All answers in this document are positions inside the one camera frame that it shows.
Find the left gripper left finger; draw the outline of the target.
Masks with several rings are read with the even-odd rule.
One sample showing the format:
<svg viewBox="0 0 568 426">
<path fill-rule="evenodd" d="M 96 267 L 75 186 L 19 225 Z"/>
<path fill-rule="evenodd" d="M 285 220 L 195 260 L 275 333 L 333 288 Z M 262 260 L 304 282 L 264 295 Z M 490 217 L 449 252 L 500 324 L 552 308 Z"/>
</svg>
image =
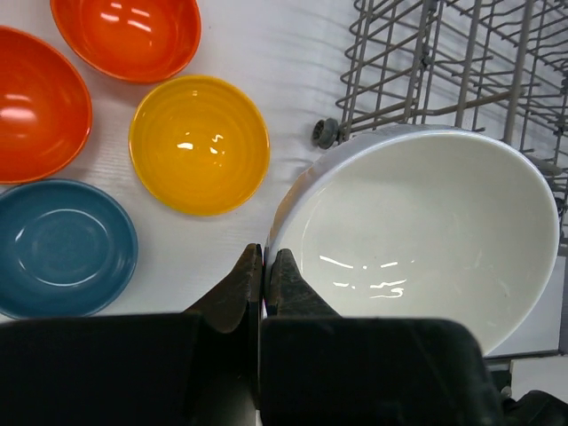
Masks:
<svg viewBox="0 0 568 426">
<path fill-rule="evenodd" d="M 262 278 L 262 248 L 250 243 L 232 270 L 184 313 L 199 313 L 221 334 L 231 334 L 241 324 L 256 333 L 261 316 Z"/>
</svg>

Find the white round bowl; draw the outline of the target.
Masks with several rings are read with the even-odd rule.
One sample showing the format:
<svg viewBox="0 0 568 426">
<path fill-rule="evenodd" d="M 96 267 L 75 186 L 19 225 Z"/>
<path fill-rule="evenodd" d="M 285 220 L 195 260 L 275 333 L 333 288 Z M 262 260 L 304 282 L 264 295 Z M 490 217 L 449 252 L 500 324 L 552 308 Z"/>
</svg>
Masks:
<svg viewBox="0 0 568 426">
<path fill-rule="evenodd" d="M 453 320 L 487 354 L 538 303 L 559 242 L 551 189 L 516 149 L 400 124 L 332 148 L 298 177 L 265 263 L 287 249 L 340 315 Z"/>
</svg>

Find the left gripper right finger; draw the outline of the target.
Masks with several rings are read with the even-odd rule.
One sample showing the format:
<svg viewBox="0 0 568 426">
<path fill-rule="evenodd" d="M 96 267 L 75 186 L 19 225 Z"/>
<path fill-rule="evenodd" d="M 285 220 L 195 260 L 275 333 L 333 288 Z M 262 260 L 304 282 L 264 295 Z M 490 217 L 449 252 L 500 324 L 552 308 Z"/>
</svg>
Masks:
<svg viewBox="0 0 568 426">
<path fill-rule="evenodd" d="M 288 248 L 281 249 L 272 263 L 264 287 L 264 304 L 268 317 L 339 317 L 303 278 Z"/>
</svg>

